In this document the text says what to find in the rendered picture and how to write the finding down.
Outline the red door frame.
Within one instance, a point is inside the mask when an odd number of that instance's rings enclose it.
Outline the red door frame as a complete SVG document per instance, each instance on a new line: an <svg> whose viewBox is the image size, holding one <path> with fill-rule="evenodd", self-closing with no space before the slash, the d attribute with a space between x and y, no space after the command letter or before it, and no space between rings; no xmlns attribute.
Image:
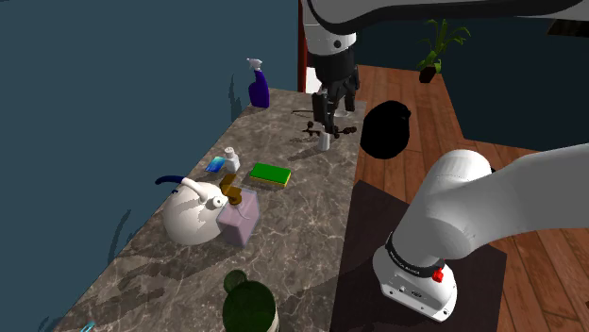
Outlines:
<svg viewBox="0 0 589 332"><path fill-rule="evenodd" d="M307 44L303 25L303 8L300 0L297 0L297 90L306 91L307 82Z"/></svg>

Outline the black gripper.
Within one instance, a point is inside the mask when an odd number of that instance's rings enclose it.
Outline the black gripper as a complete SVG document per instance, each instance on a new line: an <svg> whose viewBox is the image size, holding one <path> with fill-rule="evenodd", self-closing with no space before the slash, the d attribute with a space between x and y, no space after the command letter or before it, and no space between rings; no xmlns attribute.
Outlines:
<svg viewBox="0 0 589 332"><path fill-rule="evenodd" d="M353 49L329 56L312 55L315 74L329 95L345 94L345 110L355 111L356 91L360 88L359 70ZM326 93L311 95L313 119L329 134L334 133L335 106Z"/></svg>

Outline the black round bin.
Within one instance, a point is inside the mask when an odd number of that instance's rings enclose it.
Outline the black round bin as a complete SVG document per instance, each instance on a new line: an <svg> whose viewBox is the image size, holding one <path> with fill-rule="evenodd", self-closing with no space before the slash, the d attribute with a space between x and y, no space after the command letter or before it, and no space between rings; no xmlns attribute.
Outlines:
<svg viewBox="0 0 589 332"><path fill-rule="evenodd" d="M411 115L411 111L396 100L372 108L363 121L362 150L372 158L396 157L408 145Z"/></svg>

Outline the dark robot stand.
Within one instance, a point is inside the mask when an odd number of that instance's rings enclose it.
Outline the dark robot stand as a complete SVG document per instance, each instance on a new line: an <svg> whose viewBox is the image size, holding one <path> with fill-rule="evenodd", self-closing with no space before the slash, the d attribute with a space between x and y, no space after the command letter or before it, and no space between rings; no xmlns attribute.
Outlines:
<svg viewBox="0 0 589 332"><path fill-rule="evenodd" d="M363 181L352 191L330 332L496 332L507 255L485 245L451 260L457 305L437 323L382 294L372 259L408 204Z"/></svg>

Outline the green and yellow sponge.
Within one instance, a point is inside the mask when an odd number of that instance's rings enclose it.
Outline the green and yellow sponge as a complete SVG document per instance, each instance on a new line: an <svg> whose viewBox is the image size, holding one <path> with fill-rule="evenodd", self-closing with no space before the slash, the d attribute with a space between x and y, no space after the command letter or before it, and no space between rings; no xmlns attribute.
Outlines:
<svg viewBox="0 0 589 332"><path fill-rule="evenodd" d="M249 176L254 180L284 188L287 186L291 174L292 171L290 169L257 162L249 173Z"/></svg>

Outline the white vase with dark twigs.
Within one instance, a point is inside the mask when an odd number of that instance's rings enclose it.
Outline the white vase with dark twigs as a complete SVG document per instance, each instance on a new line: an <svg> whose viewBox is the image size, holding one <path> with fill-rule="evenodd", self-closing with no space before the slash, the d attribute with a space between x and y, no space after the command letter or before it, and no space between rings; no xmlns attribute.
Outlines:
<svg viewBox="0 0 589 332"><path fill-rule="evenodd" d="M331 115L333 115L335 118L344 118L351 115L351 111L337 108L331 113L326 112L325 114L322 114L320 110L312 110L311 113L313 114L313 120L307 122L307 127L303 129L303 132L308 133L310 137L316 135L319 138L317 148L321 152L325 152L330 148L331 137L334 139L339 139L341 135L349 135L357 131L356 126L349 126L340 129L335 124L331 127L330 131L326 130L326 124Z"/></svg>

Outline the small white shaker bottle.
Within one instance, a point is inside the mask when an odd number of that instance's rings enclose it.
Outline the small white shaker bottle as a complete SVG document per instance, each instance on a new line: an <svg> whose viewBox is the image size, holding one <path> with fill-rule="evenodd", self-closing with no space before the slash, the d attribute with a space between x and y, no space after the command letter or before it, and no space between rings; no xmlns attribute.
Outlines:
<svg viewBox="0 0 589 332"><path fill-rule="evenodd" d="M240 168L239 157L232 147L227 147L225 149L225 167L231 174L236 174Z"/></svg>

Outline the dark green round pot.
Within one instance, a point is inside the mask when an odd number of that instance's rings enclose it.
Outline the dark green round pot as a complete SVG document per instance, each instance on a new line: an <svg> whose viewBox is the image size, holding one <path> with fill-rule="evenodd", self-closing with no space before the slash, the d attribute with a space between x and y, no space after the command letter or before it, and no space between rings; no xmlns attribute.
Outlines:
<svg viewBox="0 0 589 332"><path fill-rule="evenodd" d="M278 307L273 293L261 282L249 280L242 270L224 278L223 304L226 332L279 332Z"/></svg>

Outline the purple soap dispenser brown pump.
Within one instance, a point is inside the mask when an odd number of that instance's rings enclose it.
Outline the purple soap dispenser brown pump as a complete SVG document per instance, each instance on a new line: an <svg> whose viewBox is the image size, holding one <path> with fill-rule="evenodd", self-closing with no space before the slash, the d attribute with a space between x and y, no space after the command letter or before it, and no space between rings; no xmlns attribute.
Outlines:
<svg viewBox="0 0 589 332"><path fill-rule="evenodd" d="M233 186L235 178L236 174L227 174L219 184L228 202L217 222L223 228L222 235L227 243L245 247L260 218L259 200L255 191Z"/></svg>

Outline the purple spray bottle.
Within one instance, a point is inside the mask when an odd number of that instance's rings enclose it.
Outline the purple spray bottle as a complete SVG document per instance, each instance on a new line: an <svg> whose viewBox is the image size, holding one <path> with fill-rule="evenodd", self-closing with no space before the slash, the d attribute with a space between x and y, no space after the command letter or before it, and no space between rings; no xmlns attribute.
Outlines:
<svg viewBox="0 0 589 332"><path fill-rule="evenodd" d="M268 108L270 104L269 88L261 70L262 61L257 58L248 58L247 61L255 75L255 81L248 87L250 103L253 107Z"/></svg>

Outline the green potted plant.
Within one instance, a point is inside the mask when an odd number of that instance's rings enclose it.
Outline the green potted plant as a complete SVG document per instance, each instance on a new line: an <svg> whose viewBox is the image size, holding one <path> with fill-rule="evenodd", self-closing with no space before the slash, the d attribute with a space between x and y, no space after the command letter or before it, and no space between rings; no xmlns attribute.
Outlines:
<svg viewBox="0 0 589 332"><path fill-rule="evenodd" d="M441 55L446 52L448 45L451 42L456 42L463 45L466 37L462 36L464 32L468 37L471 36L470 31L465 26L460 26L449 31L449 24L446 19L438 23L434 19L425 21L426 25L433 25L435 31L435 39L431 41L428 38L420 40L429 46L429 52L424 59L417 63L416 68L419 70L418 80L420 83L430 83L431 80L442 70Z"/></svg>

